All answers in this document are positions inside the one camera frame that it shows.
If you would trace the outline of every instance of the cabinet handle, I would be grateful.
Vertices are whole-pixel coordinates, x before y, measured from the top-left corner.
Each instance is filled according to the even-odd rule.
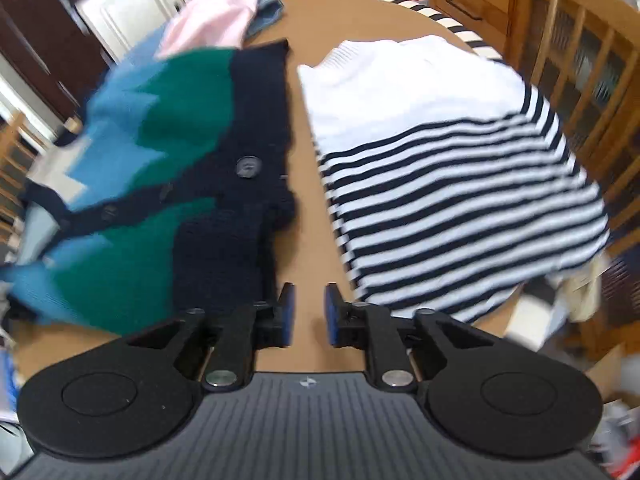
[[[482,17],[481,16],[474,16],[472,14],[470,14],[468,11],[466,11],[465,9],[463,9],[462,7],[460,7],[456,2],[454,2],[453,0],[445,0],[451,7],[453,7],[454,9],[459,10],[460,12],[462,12],[462,14],[464,14],[465,16],[470,17],[472,20],[474,20],[475,22],[481,22],[482,21]]]

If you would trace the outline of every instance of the black and white striped trim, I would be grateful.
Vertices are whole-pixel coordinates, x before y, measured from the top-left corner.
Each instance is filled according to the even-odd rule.
[[[416,2],[415,0],[382,0],[383,2],[389,2],[391,4],[398,4],[401,7],[414,10],[419,14],[437,22],[439,25],[445,27],[450,32],[455,34],[460,40],[464,41],[478,56],[485,57],[496,61],[501,61],[502,56],[493,47],[489,46],[484,40],[478,36],[472,30],[468,30],[461,23],[457,22],[453,18],[441,14],[431,7],[427,7],[423,4]]]

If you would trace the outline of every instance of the pink clothing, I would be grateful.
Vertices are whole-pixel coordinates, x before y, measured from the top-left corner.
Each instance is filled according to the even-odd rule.
[[[240,47],[258,0],[187,0],[164,32],[157,59],[204,46]]]

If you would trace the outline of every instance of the table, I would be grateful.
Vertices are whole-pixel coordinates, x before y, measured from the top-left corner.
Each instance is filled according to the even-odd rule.
[[[326,336],[324,286],[329,282],[337,283],[349,301],[353,300],[353,294],[334,241],[296,67],[320,63],[343,40],[402,41],[429,34],[442,36],[449,43],[464,50],[475,50],[480,55],[493,58],[499,58],[499,55],[455,20],[416,2],[282,1],[286,9],[283,19],[260,33],[250,44],[281,38],[287,38],[290,44],[287,79],[293,143],[289,152],[289,186],[298,200],[298,216],[286,231],[278,234],[275,254],[278,281],[296,284],[296,320],[292,346],[262,350],[258,353],[256,367],[279,372],[363,370],[362,352],[352,348],[334,349]],[[496,335],[503,334],[513,308],[513,301],[507,303],[485,317],[480,328]],[[113,337],[105,332],[64,324],[21,326],[16,335],[16,367],[27,379],[47,365],[94,348]]]

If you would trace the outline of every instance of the white sweater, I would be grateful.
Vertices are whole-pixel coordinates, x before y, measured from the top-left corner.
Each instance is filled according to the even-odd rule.
[[[345,41],[298,74],[359,299],[471,322],[606,243],[598,186],[511,68],[427,36]]]

